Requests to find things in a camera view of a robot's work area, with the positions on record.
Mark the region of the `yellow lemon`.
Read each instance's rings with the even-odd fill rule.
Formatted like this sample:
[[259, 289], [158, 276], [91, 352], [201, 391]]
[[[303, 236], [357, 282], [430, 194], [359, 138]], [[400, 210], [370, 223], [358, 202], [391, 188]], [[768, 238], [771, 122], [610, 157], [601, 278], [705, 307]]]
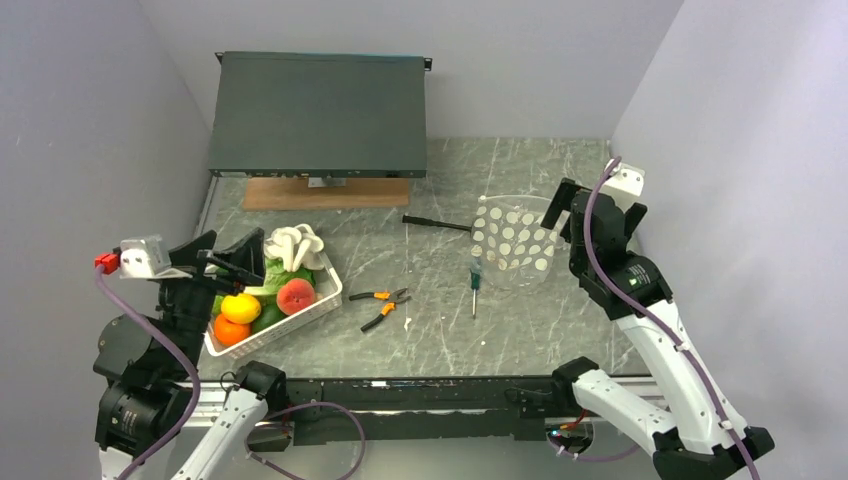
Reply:
[[252, 323], [260, 316], [261, 311], [259, 300], [247, 293], [225, 296], [220, 305], [220, 313], [228, 321], [240, 325]]

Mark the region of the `green lettuce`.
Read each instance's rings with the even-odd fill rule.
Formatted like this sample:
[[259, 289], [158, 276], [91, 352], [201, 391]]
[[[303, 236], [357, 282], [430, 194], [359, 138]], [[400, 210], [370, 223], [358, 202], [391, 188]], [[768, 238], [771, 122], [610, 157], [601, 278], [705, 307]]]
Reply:
[[254, 297], [275, 296], [279, 290], [295, 278], [300, 278], [315, 286], [314, 274], [311, 270], [301, 266], [294, 272], [284, 268], [280, 259], [265, 259], [265, 277], [262, 286], [246, 287], [244, 292]]

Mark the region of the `red peach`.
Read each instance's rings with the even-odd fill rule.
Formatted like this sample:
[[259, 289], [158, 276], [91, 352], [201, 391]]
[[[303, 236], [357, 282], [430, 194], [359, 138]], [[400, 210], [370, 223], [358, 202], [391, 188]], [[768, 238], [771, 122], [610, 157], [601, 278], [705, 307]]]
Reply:
[[285, 316], [292, 316], [312, 306], [316, 301], [314, 286], [303, 278], [293, 278], [276, 295], [277, 307]]

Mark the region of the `clear dotted zip bag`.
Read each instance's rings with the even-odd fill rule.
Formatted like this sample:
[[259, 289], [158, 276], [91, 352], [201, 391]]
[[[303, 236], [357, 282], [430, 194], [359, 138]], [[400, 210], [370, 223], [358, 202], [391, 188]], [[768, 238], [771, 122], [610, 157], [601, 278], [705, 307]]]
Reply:
[[504, 290], [543, 283], [564, 246], [560, 231], [568, 219], [563, 212], [553, 227], [544, 228], [549, 205], [548, 199], [533, 195], [479, 196], [471, 227], [471, 271]]

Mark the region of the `white perforated plastic basket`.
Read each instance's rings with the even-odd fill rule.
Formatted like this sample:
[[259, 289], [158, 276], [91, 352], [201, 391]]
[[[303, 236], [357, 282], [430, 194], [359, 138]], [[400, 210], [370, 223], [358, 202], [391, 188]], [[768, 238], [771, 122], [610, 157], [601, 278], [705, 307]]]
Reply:
[[317, 298], [312, 305], [290, 316], [281, 318], [273, 325], [269, 325], [256, 334], [252, 334], [232, 345], [224, 345], [215, 337], [214, 319], [212, 319], [204, 337], [206, 351], [213, 357], [226, 357], [233, 360], [239, 359], [282, 339], [284, 336], [340, 308], [342, 305], [341, 294], [343, 292], [341, 279], [332, 265], [330, 258], [324, 252], [320, 252], [317, 258], [323, 265], [323, 269], [318, 270], [314, 274], [314, 290]]

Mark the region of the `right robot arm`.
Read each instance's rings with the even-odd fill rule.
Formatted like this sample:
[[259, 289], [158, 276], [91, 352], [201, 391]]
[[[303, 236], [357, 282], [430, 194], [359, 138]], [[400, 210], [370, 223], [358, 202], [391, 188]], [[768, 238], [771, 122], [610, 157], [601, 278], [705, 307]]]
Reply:
[[541, 222], [570, 246], [569, 270], [636, 347], [667, 407], [658, 408], [614, 381], [586, 357], [552, 374], [557, 411], [597, 414], [651, 457], [662, 479], [727, 479], [775, 448], [764, 427], [751, 426], [721, 392], [684, 327], [659, 267], [628, 247], [646, 206], [622, 210], [599, 187], [563, 179]]

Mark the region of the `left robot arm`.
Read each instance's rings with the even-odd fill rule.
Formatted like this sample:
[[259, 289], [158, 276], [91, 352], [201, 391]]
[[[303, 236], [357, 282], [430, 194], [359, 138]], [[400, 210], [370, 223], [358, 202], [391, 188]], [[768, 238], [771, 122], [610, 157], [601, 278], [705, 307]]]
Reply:
[[[197, 370], [216, 296], [260, 286], [265, 232], [255, 228], [223, 250], [209, 230], [169, 249], [159, 235], [125, 239], [94, 262], [95, 283], [120, 310], [98, 339], [93, 370], [107, 387], [95, 441], [105, 479], [140, 479], [146, 461], [182, 429], [200, 400]], [[140, 314], [104, 278], [157, 284], [156, 316]]]

